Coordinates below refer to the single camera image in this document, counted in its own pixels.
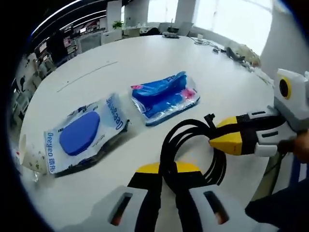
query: hand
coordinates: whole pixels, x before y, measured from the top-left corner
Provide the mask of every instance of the hand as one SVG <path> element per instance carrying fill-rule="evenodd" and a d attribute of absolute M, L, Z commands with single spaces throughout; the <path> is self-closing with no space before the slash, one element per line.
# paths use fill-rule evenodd
<path fill-rule="evenodd" d="M 309 130 L 295 139 L 293 153 L 300 162 L 309 163 Z"/>

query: ceiling light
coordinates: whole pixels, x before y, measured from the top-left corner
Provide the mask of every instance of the ceiling light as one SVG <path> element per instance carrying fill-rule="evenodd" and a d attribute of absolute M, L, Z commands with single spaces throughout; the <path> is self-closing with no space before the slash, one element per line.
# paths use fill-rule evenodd
<path fill-rule="evenodd" d="M 31 33 L 31 35 L 33 35 L 33 33 L 35 33 L 44 23 L 46 23 L 50 18 L 52 18 L 53 16 L 55 16 L 56 14 L 58 14 L 60 11 L 63 11 L 64 9 L 68 8 L 69 6 L 72 6 L 73 4 L 79 2 L 81 0 L 75 0 L 73 2 L 71 2 L 70 4 L 62 7 L 61 9 L 57 10 L 55 13 L 53 13 L 52 15 L 48 16 L 47 19 L 45 19 L 43 22 L 41 22 L 38 27 Z"/>
<path fill-rule="evenodd" d="M 76 20 L 74 20 L 73 22 L 70 22 L 69 24 L 67 24 L 67 25 L 65 25 L 64 27 L 60 28 L 60 30 L 63 30 L 63 29 L 66 28 L 67 26 L 69 26 L 69 25 L 71 25 L 71 24 L 73 24 L 73 23 L 75 23 L 75 22 L 77 22 L 77 21 L 79 21 L 79 20 L 81 20 L 81 19 L 83 19 L 83 18 L 86 18 L 86 17 L 88 17 L 88 16 L 91 16 L 91 15 L 94 15 L 94 14 L 97 14 L 97 13 L 105 12 L 105 11 L 106 11 L 106 10 L 94 12 L 94 13 L 92 13 L 92 14 L 88 14 L 88 15 L 86 15 L 86 16 L 84 16 L 84 17 L 81 17 L 81 18 L 79 18 L 79 19 L 76 19 Z"/>
<path fill-rule="evenodd" d="M 87 21 L 84 21 L 83 23 L 80 23 L 80 24 L 75 25 L 73 28 L 76 28 L 76 27 L 78 27 L 78 26 L 80 26 L 80 25 L 82 25 L 82 24 L 84 24 L 84 23 L 86 23 L 86 22 L 90 22 L 90 21 L 93 21 L 93 20 L 98 19 L 98 18 L 103 18 L 103 17 L 105 17 L 105 16 L 106 16 L 106 15 L 103 15 L 103 16 L 100 16 L 100 17 L 96 17 L 96 18 L 93 18 L 93 19 L 89 19 L 89 20 L 87 20 Z"/>

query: potted plant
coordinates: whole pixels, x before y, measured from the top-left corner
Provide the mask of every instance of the potted plant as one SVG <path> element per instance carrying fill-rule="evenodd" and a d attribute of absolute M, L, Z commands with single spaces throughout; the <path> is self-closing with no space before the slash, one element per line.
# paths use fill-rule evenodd
<path fill-rule="evenodd" d="M 124 24 L 124 22 L 122 22 L 122 21 L 114 21 L 114 23 L 112 24 L 112 28 L 114 28 L 114 29 L 122 28 L 123 24 Z"/>

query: office desk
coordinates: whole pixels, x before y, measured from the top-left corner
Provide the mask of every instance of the office desk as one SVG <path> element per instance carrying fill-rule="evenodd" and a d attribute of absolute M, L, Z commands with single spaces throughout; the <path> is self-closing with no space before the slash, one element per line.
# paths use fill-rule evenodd
<path fill-rule="evenodd" d="M 44 149 L 43 131 L 78 107 L 112 91 L 126 95 L 131 85 L 179 71 L 187 71 L 196 82 L 201 95 L 197 106 L 156 127 L 144 127 L 85 171 L 51 180 L 45 177 L 35 186 L 30 172 L 26 174 L 24 170 L 22 179 L 30 199 L 54 229 L 82 222 L 90 216 L 95 203 L 117 186 L 127 185 L 140 166 L 159 161 L 165 136 L 180 121 L 203 120 L 205 115 L 214 113 L 217 124 L 226 117 L 264 108 L 272 104 L 274 96 L 271 86 L 226 55 L 214 54 L 212 47 L 195 45 L 188 37 L 166 39 L 161 35 L 129 38 L 91 49 L 42 81 L 21 129 L 21 134 L 27 134 L 37 150 Z M 180 160 L 192 162 L 205 172 L 213 153 L 207 139 L 200 136 L 187 141 L 179 155 Z M 220 188 L 245 207 L 260 184 L 267 162 L 268 158 L 254 155 L 227 155 L 226 174 Z M 161 199 L 157 231 L 181 231 L 174 196 L 165 185 Z"/>

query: white round table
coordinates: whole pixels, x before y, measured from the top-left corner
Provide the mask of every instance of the white round table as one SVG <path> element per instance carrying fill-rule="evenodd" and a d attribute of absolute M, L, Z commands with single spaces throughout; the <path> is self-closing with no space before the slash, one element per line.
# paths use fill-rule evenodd
<path fill-rule="evenodd" d="M 156 127 L 144 127 L 85 171 L 55 179 L 46 176 L 35 184 L 31 172 L 24 170 L 22 181 L 30 199 L 55 230 L 82 222 L 90 216 L 95 203 L 117 186 L 126 186 L 140 166 L 159 161 L 165 136 L 180 121 L 203 120 L 205 115 L 215 113 L 217 124 L 229 116 L 263 109 L 272 104 L 273 89 L 225 54 L 214 54 L 210 46 L 195 45 L 187 37 L 162 36 L 105 44 L 71 59 L 42 81 L 21 129 L 21 134 L 26 134 L 41 151 L 44 130 L 54 127 L 78 107 L 113 91 L 124 94 L 131 85 L 179 71 L 187 71 L 194 79 L 201 95 L 197 106 Z M 179 154 L 180 160 L 196 164 L 204 173 L 211 163 L 212 148 L 205 137 L 199 136 L 186 142 Z M 254 155 L 227 155 L 226 174 L 220 188 L 245 207 L 260 184 L 267 162 L 268 158 Z M 165 184 L 161 200 L 156 230 L 182 231 L 173 193 Z"/>

